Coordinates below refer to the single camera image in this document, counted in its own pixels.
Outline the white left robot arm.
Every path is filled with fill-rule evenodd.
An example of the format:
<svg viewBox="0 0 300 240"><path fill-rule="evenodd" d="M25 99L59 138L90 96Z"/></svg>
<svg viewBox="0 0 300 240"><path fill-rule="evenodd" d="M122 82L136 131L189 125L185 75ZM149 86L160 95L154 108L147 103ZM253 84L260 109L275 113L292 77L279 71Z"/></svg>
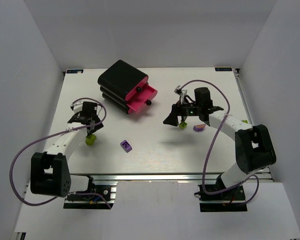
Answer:
<svg viewBox="0 0 300 240"><path fill-rule="evenodd" d="M33 194L65 197L69 193L72 180L68 160L85 138L104 127L104 119L98 116L98 107L105 108L98 101L73 104L74 114L67 121L65 132L44 152L32 155L30 190Z"/></svg>

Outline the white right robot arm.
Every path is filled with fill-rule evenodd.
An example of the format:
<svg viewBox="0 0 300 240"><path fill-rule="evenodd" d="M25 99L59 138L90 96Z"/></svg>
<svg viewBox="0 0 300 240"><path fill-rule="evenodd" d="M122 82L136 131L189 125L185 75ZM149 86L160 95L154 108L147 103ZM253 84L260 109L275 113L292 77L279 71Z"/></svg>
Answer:
<svg viewBox="0 0 300 240"><path fill-rule="evenodd" d="M206 125L215 128L217 134L224 133L234 140L235 163L218 176L214 191L202 189L205 195L228 193L242 185L257 171L276 163L274 146L265 125L244 123L222 107L215 106L207 87L196 88L194 100L189 98L180 86L174 92L179 95L179 100L171 106L171 112L163 124L177 127L184 123L187 117L199 117Z"/></svg>

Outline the lime square lego brick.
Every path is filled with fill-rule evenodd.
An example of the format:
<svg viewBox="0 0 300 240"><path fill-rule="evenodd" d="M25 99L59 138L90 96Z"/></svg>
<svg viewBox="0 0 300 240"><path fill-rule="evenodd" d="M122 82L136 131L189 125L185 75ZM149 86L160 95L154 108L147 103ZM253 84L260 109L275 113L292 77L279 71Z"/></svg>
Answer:
<svg viewBox="0 0 300 240"><path fill-rule="evenodd" d="M184 121L184 122L181 122L178 126L180 129L184 130L188 126L188 124Z"/></svg>

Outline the pink drawer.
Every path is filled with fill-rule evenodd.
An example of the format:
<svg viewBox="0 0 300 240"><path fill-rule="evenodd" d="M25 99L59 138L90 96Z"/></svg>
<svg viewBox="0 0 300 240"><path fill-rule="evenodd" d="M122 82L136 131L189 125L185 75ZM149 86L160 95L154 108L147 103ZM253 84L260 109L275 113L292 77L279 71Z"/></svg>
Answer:
<svg viewBox="0 0 300 240"><path fill-rule="evenodd" d="M128 114L139 112L142 108L148 106L146 105L147 100L152 100L157 95L158 91L150 86L145 84L142 87L141 92L137 92L130 100L127 101L127 106L129 108Z"/></svg>
<svg viewBox="0 0 300 240"><path fill-rule="evenodd" d="M130 90L126 96L125 96L125 101L127 102L130 100L136 93L138 93L138 89L142 89L142 87L148 82L149 77L145 76L136 86Z"/></svg>

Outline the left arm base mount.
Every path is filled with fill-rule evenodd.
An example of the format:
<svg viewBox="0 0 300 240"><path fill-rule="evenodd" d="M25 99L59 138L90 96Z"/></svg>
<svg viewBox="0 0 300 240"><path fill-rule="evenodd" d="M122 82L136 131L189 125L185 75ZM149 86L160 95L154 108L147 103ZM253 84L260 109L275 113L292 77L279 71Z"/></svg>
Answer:
<svg viewBox="0 0 300 240"><path fill-rule="evenodd" d="M110 210L116 199L117 183L92 181L86 191L70 192L63 208L68 210Z"/></svg>

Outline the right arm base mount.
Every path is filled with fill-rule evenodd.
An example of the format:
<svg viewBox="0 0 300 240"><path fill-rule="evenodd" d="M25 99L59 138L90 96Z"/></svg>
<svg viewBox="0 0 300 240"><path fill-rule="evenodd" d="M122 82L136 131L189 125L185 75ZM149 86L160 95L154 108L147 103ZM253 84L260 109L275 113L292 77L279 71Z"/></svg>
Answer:
<svg viewBox="0 0 300 240"><path fill-rule="evenodd" d="M239 186L219 194L209 195L198 185L199 191L194 195L199 198L199 207L202 213L247 212L244 188Z"/></svg>

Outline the pink top drawer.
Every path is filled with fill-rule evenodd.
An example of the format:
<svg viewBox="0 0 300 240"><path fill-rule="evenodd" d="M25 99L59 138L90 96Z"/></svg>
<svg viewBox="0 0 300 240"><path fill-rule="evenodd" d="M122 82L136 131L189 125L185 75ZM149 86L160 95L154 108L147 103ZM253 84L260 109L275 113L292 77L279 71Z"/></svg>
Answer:
<svg viewBox="0 0 300 240"><path fill-rule="evenodd" d="M136 93L138 93L138 89L142 89L142 87L148 82L149 77L145 76L136 86L130 90L126 96L125 96L125 101L127 102L130 100Z"/></svg>

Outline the lime lego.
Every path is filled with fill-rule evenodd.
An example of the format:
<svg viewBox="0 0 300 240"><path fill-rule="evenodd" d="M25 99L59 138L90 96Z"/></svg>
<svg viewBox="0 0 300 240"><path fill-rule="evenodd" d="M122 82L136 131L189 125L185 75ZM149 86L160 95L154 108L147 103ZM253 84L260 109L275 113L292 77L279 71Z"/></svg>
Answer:
<svg viewBox="0 0 300 240"><path fill-rule="evenodd" d="M92 146L96 140L96 136L94 134L91 134L91 135L88 135L86 138L85 138L85 144L87 146Z"/></svg>

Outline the purple curved lego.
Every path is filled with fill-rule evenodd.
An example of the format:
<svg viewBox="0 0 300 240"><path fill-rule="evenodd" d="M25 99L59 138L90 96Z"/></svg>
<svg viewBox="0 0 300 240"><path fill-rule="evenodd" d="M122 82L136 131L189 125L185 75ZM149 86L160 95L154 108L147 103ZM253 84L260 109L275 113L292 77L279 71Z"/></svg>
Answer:
<svg viewBox="0 0 300 240"><path fill-rule="evenodd" d="M126 153L129 153L133 149L127 140L123 140L120 145Z"/></svg>

